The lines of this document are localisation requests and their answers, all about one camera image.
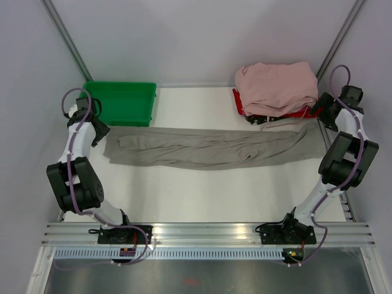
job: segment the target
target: red cloth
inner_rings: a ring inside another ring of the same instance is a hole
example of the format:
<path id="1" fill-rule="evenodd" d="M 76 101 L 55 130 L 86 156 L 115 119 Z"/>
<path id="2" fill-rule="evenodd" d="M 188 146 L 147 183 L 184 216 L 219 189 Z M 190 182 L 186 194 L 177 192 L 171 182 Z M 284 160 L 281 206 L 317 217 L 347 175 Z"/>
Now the red cloth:
<path id="1" fill-rule="evenodd" d="M 234 101 L 235 101 L 235 105 L 237 107 L 238 114 L 245 116 L 245 112 L 243 111 L 243 104 L 241 102 L 239 92 L 236 89 L 233 89 L 233 94 L 234 94 Z M 316 118 L 317 115 L 319 115 L 319 113 L 321 112 L 322 107 L 320 107 L 317 110 L 317 113 L 314 115 L 309 114 L 310 110 L 311 110 L 310 107 L 304 107 L 300 111 L 293 112 L 293 113 L 287 113 L 286 115 L 282 115 L 282 116 L 284 116 L 286 118 L 287 117 L 289 117 L 289 118 Z"/>

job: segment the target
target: white work surface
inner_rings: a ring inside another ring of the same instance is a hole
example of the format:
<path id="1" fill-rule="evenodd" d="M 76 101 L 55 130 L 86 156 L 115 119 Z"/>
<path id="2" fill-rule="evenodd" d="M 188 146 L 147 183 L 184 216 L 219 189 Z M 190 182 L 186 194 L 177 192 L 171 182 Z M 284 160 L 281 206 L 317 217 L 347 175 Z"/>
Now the white work surface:
<path id="1" fill-rule="evenodd" d="M 231 88 L 158 89 L 151 127 L 259 130 L 237 114 Z M 105 198 L 131 222 L 280 221 L 316 184 L 321 158 L 270 167 L 224 171 L 131 167 L 109 163 L 106 141 L 91 150 L 90 162 Z M 335 199 L 319 218 L 343 222 Z M 66 221 L 92 221 L 67 213 Z"/>

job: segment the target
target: gray wall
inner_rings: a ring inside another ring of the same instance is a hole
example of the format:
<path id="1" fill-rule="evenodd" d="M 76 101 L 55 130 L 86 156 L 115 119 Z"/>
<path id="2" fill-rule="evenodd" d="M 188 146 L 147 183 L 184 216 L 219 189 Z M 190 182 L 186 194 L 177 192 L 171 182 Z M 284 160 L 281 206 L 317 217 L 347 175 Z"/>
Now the gray wall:
<path id="1" fill-rule="evenodd" d="M 67 138 L 60 99 L 83 79 L 39 0 L 2 1 L 0 40 L 0 291 L 21 294 L 59 213 L 45 169 Z"/>
<path id="2" fill-rule="evenodd" d="M 364 128 L 380 151 L 363 182 L 351 190 L 360 221 L 368 221 L 392 284 L 392 1 L 368 1 L 330 70 L 341 63 L 352 73 L 352 85 L 363 88 Z M 323 80 L 326 89 L 329 72 Z M 345 83 L 344 69 L 334 79 L 335 91 Z"/>
<path id="3" fill-rule="evenodd" d="M 95 80 L 167 87 L 232 85 L 259 61 L 316 72 L 354 0 L 53 2 Z"/>

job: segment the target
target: gray trousers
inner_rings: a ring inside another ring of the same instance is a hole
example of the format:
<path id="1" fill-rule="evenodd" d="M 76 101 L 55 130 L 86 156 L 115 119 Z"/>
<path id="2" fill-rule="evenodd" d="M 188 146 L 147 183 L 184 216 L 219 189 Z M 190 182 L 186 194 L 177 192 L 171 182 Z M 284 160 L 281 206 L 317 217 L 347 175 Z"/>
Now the gray trousers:
<path id="1" fill-rule="evenodd" d="M 280 165 L 324 154 L 316 122 L 299 132 L 112 127 L 104 152 L 112 164 L 193 170 Z"/>

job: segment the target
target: folded pink cloth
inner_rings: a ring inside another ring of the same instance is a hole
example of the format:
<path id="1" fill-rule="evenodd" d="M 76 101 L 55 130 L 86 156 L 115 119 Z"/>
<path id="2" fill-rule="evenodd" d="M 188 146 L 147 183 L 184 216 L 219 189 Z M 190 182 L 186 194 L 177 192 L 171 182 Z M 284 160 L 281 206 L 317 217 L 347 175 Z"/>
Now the folded pink cloth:
<path id="1" fill-rule="evenodd" d="M 247 116 L 279 117 L 312 107 L 319 93 L 307 62 L 244 66 L 235 74 L 235 85 Z"/>

